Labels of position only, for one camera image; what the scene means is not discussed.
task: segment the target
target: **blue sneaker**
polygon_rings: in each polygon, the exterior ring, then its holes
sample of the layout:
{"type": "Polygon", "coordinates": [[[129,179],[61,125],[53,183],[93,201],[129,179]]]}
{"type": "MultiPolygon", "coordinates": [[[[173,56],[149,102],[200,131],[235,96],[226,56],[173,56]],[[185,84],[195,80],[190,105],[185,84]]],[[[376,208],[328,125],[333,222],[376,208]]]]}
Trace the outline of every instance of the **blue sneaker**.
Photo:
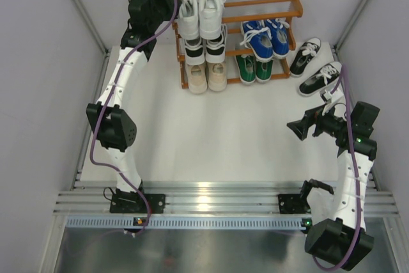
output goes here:
{"type": "Polygon", "coordinates": [[[244,40],[240,45],[251,48],[258,61],[263,63],[271,61],[273,58],[273,45],[270,29],[263,27],[263,24],[258,20],[243,22],[241,29],[244,40]]]}
{"type": "Polygon", "coordinates": [[[289,24],[280,19],[266,19],[263,25],[271,31],[273,54],[276,59],[284,59],[288,55],[287,29],[289,24]]]}

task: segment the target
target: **wooden shoe rack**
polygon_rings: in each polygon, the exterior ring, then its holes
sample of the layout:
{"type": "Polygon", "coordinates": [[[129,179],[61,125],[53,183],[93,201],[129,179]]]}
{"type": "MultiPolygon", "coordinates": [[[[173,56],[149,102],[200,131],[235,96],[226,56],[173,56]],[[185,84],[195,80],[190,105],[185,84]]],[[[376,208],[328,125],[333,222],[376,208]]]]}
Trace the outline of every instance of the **wooden shoe rack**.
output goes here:
{"type": "MultiPolygon", "coordinates": [[[[286,22],[289,24],[289,29],[287,30],[288,34],[288,41],[289,41],[289,49],[295,50],[295,39],[293,36],[293,30],[291,27],[291,23],[293,17],[301,17],[303,13],[302,5],[300,0],[251,0],[251,1],[239,1],[236,3],[225,3],[225,8],[231,8],[235,6],[252,6],[255,4],[269,4],[269,3],[286,3],[290,2],[289,11],[287,12],[276,12],[276,13],[264,13],[264,14],[255,14],[255,15],[241,15],[235,17],[224,17],[222,19],[223,24],[230,24],[230,23],[237,23],[237,22],[245,22],[248,20],[262,20],[262,19],[278,19],[278,18],[285,18],[286,22]]],[[[188,88],[187,80],[185,79],[185,55],[182,53],[182,48],[180,46],[180,39],[181,36],[178,32],[178,25],[177,23],[173,23],[173,29],[176,36],[176,52],[178,54],[178,61],[180,64],[180,80],[181,86],[183,89],[188,88]]],[[[228,29],[229,34],[233,33],[241,33],[240,28],[230,28],[228,29]]],[[[251,49],[242,49],[237,51],[226,51],[226,56],[237,56],[241,54],[252,54],[253,51],[251,49]]],[[[287,63],[287,59],[280,60],[283,73],[280,74],[272,74],[271,79],[282,79],[289,77],[289,66],[287,63]]],[[[228,84],[230,83],[239,83],[240,78],[230,78],[228,79],[228,84]]]]}

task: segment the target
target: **black shoe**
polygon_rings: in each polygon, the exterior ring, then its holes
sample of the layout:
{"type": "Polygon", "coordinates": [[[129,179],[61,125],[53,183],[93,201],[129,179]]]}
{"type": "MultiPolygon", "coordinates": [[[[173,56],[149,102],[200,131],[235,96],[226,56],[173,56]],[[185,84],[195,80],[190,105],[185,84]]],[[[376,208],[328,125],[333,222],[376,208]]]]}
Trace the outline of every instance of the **black shoe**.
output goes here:
{"type": "Polygon", "coordinates": [[[339,77],[342,64],[340,62],[331,62],[321,67],[314,75],[304,81],[300,87],[299,92],[302,96],[310,96],[322,89],[327,88],[334,83],[339,77]]]}
{"type": "Polygon", "coordinates": [[[307,64],[314,59],[321,49],[321,40],[319,38],[311,38],[302,44],[300,50],[295,56],[293,64],[289,68],[291,76],[300,77],[307,64]]]}

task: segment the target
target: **sneaker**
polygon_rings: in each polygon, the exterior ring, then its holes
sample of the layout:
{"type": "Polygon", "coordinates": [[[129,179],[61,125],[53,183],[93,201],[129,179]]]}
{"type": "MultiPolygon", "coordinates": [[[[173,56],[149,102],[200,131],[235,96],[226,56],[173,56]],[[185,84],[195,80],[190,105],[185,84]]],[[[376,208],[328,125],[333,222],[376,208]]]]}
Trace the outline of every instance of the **sneaker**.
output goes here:
{"type": "Polygon", "coordinates": [[[321,40],[319,38],[311,38],[302,44],[300,50],[295,56],[293,64],[289,68],[293,77],[300,77],[308,63],[314,59],[321,49],[321,40]]]}
{"type": "Polygon", "coordinates": [[[208,63],[209,88],[213,91],[223,91],[228,85],[226,62],[208,63]]]}
{"type": "Polygon", "coordinates": [[[260,62],[256,61],[256,79],[260,83],[266,83],[271,79],[273,61],[260,62]]]}
{"type": "Polygon", "coordinates": [[[215,40],[206,41],[206,61],[209,63],[222,63],[226,59],[226,40],[228,27],[222,25],[222,33],[215,40]]]}
{"type": "Polygon", "coordinates": [[[222,15],[226,0],[199,0],[200,36],[206,40],[217,39],[222,30],[222,15]]]}
{"type": "Polygon", "coordinates": [[[181,0],[177,23],[182,38],[194,40],[199,36],[197,0],[181,0]]]}
{"type": "Polygon", "coordinates": [[[256,59],[252,54],[235,56],[238,74],[243,84],[250,85],[256,80],[256,59]]]}
{"type": "Polygon", "coordinates": [[[185,47],[185,61],[189,65],[200,65],[205,62],[205,50],[202,38],[195,40],[183,40],[185,47]]]}
{"type": "Polygon", "coordinates": [[[270,28],[263,27],[262,23],[258,20],[253,20],[243,22],[241,30],[244,40],[240,45],[251,48],[258,61],[269,62],[273,58],[270,28]]]}
{"type": "Polygon", "coordinates": [[[340,62],[331,62],[321,67],[314,75],[304,81],[299,92],[302,96],[310,96],[318,91],[329,87],[339,77],[342,64],[340,62]]]}
{"type": "Polygon", "coordinates": [[[289,24],[281,19],[266,19],[263,26],[271,31],[271,43],[273,45],[273,54],[276,59],[284,59],[289,52],[287,29],[289,24]]]}
{"type": "Polygon", "coordinates": [[[189,90],[193,94],[201,94],[207,90],[206,62],[200,65],[185,64],[189,90]]]}

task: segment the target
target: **beige shoe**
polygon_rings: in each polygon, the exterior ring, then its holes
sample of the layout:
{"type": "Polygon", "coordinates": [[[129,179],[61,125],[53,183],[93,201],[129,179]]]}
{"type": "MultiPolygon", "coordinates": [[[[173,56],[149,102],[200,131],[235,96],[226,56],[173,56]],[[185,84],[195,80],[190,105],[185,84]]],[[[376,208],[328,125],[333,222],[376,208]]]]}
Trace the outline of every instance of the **beige shoe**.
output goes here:
{"type": "Polygon", "coordinates": [[[228,85],[226,62],[207,63],[209,68],[209,88],[213,91],[223,91],[228,85]]]}
{"type": "Polygon", "coordinates": [[[193,94],[200,94],[207,90],[206,62],[200,65],[185,64],[189,90],[193,94]]]}

